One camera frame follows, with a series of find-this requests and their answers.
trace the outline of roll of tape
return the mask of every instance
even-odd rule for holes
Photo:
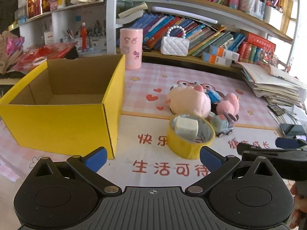
[[[174,131],[176,119],[186,117],[198,121],[197,136],[203,140],[203,143],[190,142],[178,136]],[[215,138],[215,132],[212,125],[205,119],[196,115],[176,115],[170,121],[167,130],[167,145],[178,156],[185,159],[199,159],[199,151],[204,145],[210,146]]]

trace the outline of gray ribbed plate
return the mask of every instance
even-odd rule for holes
[[[201,198],[184,195],[179,187],[127,187],[105,198],[87,220],[67,230],[239,230],[217,218]],[[286,230],[280,225],[273,230]],[[28,227],[20,230],[33,230]]]

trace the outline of pink cup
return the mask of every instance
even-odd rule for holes
[[[126,70],[142,66],[142,28],[122,28],[120,30],[120,53],[126,55]]]

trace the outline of quilted handbag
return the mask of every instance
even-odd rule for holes
[[[171,31],[175,28],[179,28],[183,31],[182,38],[169,36]],[[185,38],[185,29],[181,26],[173,26],[167,30],[166,36],[162,38],[161,42],[161,54],[174,55],[174,56],[187,56],[189,51],[190,41]]]

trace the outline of pearl handle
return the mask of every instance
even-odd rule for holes
[[[171,31],[176,28],[180,29],[183,32],[182,39],[185,39],[185,36],[187,35],[186,31],[182,26],[178,26],[178,25],[170,27],[166,32],[166,36],[169,37],[169,34],[171,33]]]

